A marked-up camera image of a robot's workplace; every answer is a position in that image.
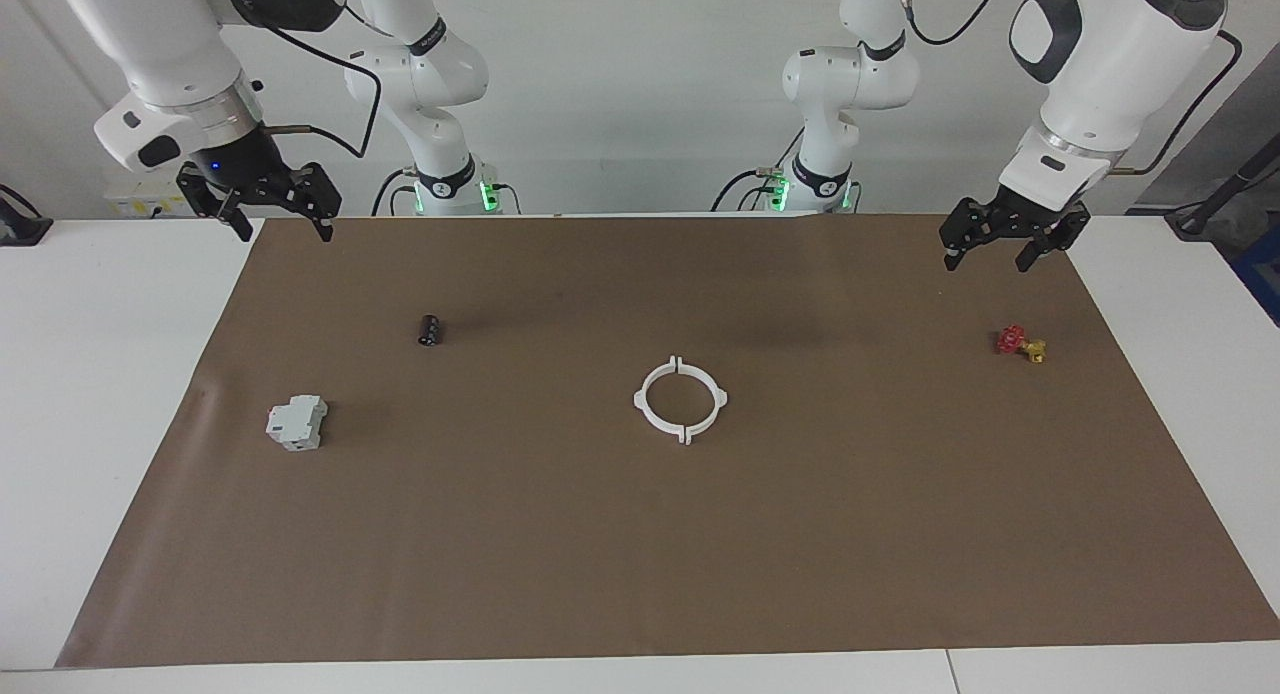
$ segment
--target white wall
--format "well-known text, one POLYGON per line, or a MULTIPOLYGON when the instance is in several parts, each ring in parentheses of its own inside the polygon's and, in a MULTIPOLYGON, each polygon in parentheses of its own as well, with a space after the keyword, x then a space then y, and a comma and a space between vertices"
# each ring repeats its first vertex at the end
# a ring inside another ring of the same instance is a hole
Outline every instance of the white wall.
MULTIPOLYGON (((23 1, 83 76, 77 78, 68 61, 47 64, 46 51, 24 51, 18 38, 38 37, 38 24, 10 15, 18 3, 0 3, 6 122, 0 178, 50 202, 54 216, 100 215, 104 156, 91 125, 101 102, 123 93, 120 76, 88 44, 65 3, 23 1)), ((1044 96, 1005 42, 1020 1, 996 0, 950 47, 913 44, 925 76, 916 101, 859 117, 864 211, 947 211, 961 196, 993 193, 996 175, 1044 96)), ((1280 41, 1276 1, 1231 0, 1228 24, 1247 44, 1245 59, 1183 141, 1280 41)), ((436 3, 451 28, 484 51, 493 73, 489 96, 457 114, 472 149, 518 187, 527 211, 704 210, 732 174, 772 164, 799 128, 800 115, 781 92, 790 52, 851 42, 837 0, 436 3)), ((975 3, 916 0, 916 10, 928 33, 942 35, 975 3)), ((247 72, 268 85, 261 96, 271 123, 306 120, 349 138, 361 132, 362 110, 347 97, 337 68, 260 29, 229 28, 225 37, 247 72)), ((307 38, 333 52, 378 41, 348 19, 307 38)), ((54 44, 46 49, 56 51, 54 44)), ((1134 161, 1158 147, 1225 56, 1226 47, 1215 47, 1196 83, 1152 120, 1134 161)), ((288 140, 284 150, 296 164, 324 161, 348 214, 367 211, 381 175, 408 161, 389 125, 379 125, 365 163, 312 138, 288 140)), ((1108 182, 1091 196, 1092 205, 1098 214, 1120 214, 1153 178, 1108 182)))

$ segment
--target brown paper mat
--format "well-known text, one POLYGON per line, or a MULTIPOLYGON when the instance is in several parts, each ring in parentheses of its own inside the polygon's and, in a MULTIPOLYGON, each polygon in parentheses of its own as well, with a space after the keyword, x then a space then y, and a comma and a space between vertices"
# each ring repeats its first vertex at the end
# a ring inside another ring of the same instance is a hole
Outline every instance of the brown paper mat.
POLYGON ((937 224, 270 222, 59 666, 1280 638, 1070 262, 937 224))

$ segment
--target red valve handle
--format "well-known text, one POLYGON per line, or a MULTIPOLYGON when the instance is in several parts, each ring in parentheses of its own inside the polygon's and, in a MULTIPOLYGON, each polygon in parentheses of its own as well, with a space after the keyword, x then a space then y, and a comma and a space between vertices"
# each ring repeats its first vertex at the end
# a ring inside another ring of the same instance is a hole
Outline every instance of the red valve handle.
POLYGON ((1011 325, 1000 333, 1000 339, 996 342, 996 348, 1000 350, 1002 355, 1018 353, 1018 350, 1027 343, 1027 332, 1019 325, 1011 325))

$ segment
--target white plastic ring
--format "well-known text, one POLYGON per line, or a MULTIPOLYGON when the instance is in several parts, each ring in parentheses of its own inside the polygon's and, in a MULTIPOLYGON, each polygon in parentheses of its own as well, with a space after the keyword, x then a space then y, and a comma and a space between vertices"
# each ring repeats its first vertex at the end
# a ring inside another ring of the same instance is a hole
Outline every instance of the white plastic ring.
POLYGON ((678 439, 681 444, 689 446, 694 443, 695 435, 707 432, 708 429, 712 428, 713 424, 716 424, 716 417, 719 416, 719 411, 724 407, 726 403, 728 403, 728 392, 721 389, 716 384, 716 380, 712 379, 710 374, 707 374, 705 371, 698 369, 696 366, 687 365, 685 360, 682 360, 681 357, 672 356, 671 361, 664 362, 664 365, 653 370, 653 373, 645 378, 644 385, 641 385, 640 391, 635 393, 634 402, 636 405, 636 408, 644 412, 644 417, 648 419, 649 424, 654 425, 655 429, 671 434, 676 437, 676 439, 678 439), (691 379, 696 379, 704 387, 707 387, 707 389, 712 393, 712 398, 716 402, 716 406, 712 408, 710 416, 708 416, 707 419, 695 425, 685 426, 684 424, 672 424, 669 421, 664 421, 662 417, 654 414, 653 407, 649 406, 649 387, 653 387, 653 383, 662 379, 663 376, 668 376, 672 374, 677 374, 681 376, 690 376, 691 379))

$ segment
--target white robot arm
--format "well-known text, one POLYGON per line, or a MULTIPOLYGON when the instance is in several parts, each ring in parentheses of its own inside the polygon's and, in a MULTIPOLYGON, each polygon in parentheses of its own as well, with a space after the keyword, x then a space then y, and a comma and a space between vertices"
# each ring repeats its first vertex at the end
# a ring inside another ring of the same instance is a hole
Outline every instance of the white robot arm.
POLYGON ((1226 0, 1025 0, 1010 46, 1048 86, 1048 100, 1000 175, 996 198, 964 198, 942 225, 947 269, 992 239, 1030 239, 1020 271, 1069 248, 1089 220, 1083 193, 1178 92, 1225 15, 1226 0))
MULTIPOLYGON (((352 61, 383 82, 381 115, 413 155, 417 195, 426 215, 470 215, 498 209, 493 169, 467 149, 462 125, 444 106, 474 102, 489 88, 480 52, 448 31, 433 0, 360 0, 372 26, 398 44, 367 47, 352 61)), ((374 87, 347 70, 347 88, 372 105, 374 87)))
POLYGON ((854 166, 858 124, 850 110, 906 106, 920 65, 906 47, 900 0, 841 0, 840 18, 856 47, 795 52, 783 70, 787 99, 804 114, 804 142, 785 163, 786 210, 840 206, 854 166))
POLYGON ((189 156, 178 186, 192 207, 246 242, 252 227, 239 205, 280 206, 307 216, 321 238, 333 236, 340 195, 323 166, 284 164, 219 28, 251 18, 259 27, 325 29, 347 0, 67 1, 128 79, 128 96, 95 125, 122 165, 147 172, 189 156))

